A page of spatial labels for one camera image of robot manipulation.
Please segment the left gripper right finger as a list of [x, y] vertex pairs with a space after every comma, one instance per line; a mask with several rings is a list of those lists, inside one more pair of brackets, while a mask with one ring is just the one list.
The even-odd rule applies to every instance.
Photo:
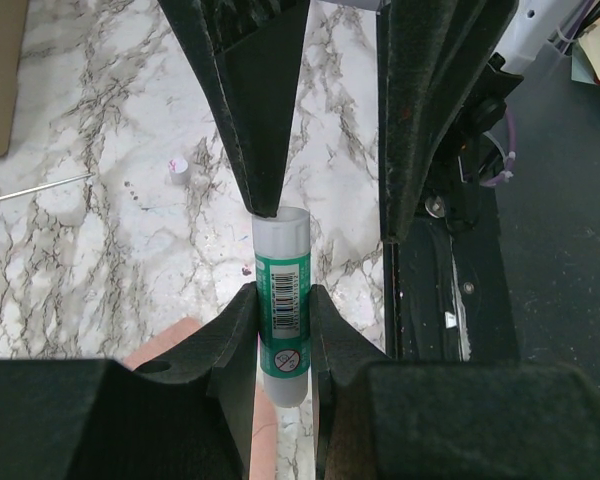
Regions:
[[319, 479], [600, 479], [600, 394], [566, 365], [411, 363], [309, 293]]

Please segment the green glue stick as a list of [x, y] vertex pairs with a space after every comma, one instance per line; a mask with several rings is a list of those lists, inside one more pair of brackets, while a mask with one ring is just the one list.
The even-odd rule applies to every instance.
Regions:
[[259, 301], [260, 368], [264, 390], [278, 407], [307, 396], [311, 362], [310, 214], [281, 207], [273, 218], [252, 218]]

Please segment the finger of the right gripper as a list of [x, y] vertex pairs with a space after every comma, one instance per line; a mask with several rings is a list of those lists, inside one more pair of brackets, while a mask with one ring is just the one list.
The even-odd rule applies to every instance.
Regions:
[[444, 135], [510, 23], [514, 1], [388, 1], [377, 16], [383, 241], [403, 241]]
[[308, 2], [160, 0], [159, 5], [208, 101], [246, 209], [275, 216]]

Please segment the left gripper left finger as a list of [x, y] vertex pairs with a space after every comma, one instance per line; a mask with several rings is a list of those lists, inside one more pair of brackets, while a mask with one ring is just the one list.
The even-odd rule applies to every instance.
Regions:
[[0, 479], [245, 479], [258, 296], [128, 369], [114, 360], [0, 360]]

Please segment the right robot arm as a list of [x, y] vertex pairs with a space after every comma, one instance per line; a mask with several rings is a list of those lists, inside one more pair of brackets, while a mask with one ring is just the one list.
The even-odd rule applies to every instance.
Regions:
[[[376, 20], [381, 238], [416, 216], [475, 224], [486, 185], [480, 136], [574, 1], [359, 1]], [[256, 246], [309, 236], [309, 215], [280, 203], [309, 5], [164, 1], [211, 108]]]

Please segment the white glue stick cap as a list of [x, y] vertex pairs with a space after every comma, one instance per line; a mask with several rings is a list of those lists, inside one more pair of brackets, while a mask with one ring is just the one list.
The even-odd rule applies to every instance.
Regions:
[[189, 163], [184, 157], [176, 157], [170, 160], [168, 170], [174, 185], [184, 185], [190, 179]]

